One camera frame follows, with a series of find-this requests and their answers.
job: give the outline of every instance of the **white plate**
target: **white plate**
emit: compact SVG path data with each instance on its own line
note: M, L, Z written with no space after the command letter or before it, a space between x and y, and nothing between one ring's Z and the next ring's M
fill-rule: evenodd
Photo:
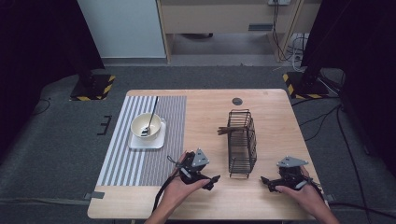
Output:
M157 138L152 141L145 141L136 136L132 132L129 133L128 147L132 149L158 149L163 147L166 134L166 120L161 119L161 129Z

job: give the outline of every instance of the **black wire rack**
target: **black wire rack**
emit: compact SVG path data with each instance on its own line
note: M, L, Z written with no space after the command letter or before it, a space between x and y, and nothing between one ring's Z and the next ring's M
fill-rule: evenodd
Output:
M257 160L256 134L249 110L232 110L227 127L228 161L230 177L245 175L247 178Z

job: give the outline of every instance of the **white bowl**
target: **white bowl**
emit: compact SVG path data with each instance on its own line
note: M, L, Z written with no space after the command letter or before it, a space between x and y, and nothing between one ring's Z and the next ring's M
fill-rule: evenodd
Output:
M151 117L151 113L145 113L138 115L136 118L134 118L134 120L132 120L131 132L134 134L134 136L146 141L154 140L158 136L158 133L160 132L161 129L161 118L158 115L154 114L152 116L152 120L149 125L150 117ZM149 126L148 134L142 136L142 132L148 126Z

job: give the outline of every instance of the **wall outlet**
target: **wall outlet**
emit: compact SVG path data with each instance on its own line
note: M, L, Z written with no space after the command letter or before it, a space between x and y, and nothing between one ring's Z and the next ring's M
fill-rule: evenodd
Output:
M290 0L268 0L268 5L274 6L274 5L276 5L276 2L277 2L280 6L287 6L287 5L290 5Z

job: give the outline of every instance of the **human hand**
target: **human hand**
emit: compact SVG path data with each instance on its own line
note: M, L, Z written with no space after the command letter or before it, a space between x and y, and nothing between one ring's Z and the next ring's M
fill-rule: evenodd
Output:
M301 166L303 175L309 177L309 173ZM339 223L332 211L320 198L315 188L310 184L305 184L300 190L290 189L285 186L276 186L276 190L289 195L310 215L320 223Z
M186 152L180 156L177 162L182 162L185 157ZM174 175L175 172L178 172L177 168L175 168L169 176ZM154 210L151 216L146 220L145 224L164 223L190 194L202 188L209 182L210 179L201 179L195 183L186 185L179 176L175 177L164 190L161 202L158 204L158 207Z
M182 162L185 157L186 152L180 156L177 162ZM171 175L173 175L175 172L178 172L178 169L175 168ZM202 188L209 182L210 179L201 179L195 183L186 185L179 176L175 177L173 181L166 187L161 203L164 202L178 207L191 193Z

